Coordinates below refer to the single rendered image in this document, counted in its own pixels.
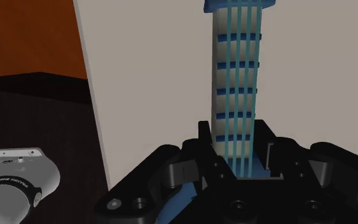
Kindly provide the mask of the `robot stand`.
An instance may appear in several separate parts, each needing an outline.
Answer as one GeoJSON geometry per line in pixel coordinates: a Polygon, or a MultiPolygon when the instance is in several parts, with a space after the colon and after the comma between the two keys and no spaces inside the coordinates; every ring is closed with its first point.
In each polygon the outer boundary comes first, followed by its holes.
{"type": "Polygon", "coordinates": [[[0,76],[0,149],[30,147],[57,165],[60,184],[23,224],[95,224],[107,181],[87,80],[0,76]]]}

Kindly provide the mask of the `blue guitar with white neck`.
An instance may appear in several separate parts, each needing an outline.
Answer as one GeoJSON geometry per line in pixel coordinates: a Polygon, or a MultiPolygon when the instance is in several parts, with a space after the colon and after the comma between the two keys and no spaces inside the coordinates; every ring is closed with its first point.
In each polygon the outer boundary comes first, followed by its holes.
{"type": "Polygon", "coordinates": [[[256,156],[263,10],[277,0],[205,0],[212,17],[211,145],[238,179],[266,175],[256,156]]]}

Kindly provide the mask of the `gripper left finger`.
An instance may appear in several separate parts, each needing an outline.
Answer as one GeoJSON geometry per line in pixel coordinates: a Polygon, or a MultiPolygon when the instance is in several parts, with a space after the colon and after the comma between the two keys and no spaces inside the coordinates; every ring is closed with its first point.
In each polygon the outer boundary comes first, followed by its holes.
{"type": "Polygon", "coordinates": [[[168,224],[224,224],[230,207],[223,190],[236,177],[212,147],[207,121],[198,137],[159,146],[95,205],[95,224],[155,224],[167,202],[183,184],[194,183],[196,197],[168,224]]]}

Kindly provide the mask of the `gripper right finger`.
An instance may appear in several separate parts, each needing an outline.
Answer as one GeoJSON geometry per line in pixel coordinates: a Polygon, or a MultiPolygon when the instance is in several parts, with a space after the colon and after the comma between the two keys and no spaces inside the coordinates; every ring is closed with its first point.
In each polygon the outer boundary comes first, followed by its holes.
{"type": "Polygon", "coordinates": [[[254,152],[284,189],[275,210],[283,224],[358,224],[358,155],[333,143],[309,148],[254,124],[254,152]]]}

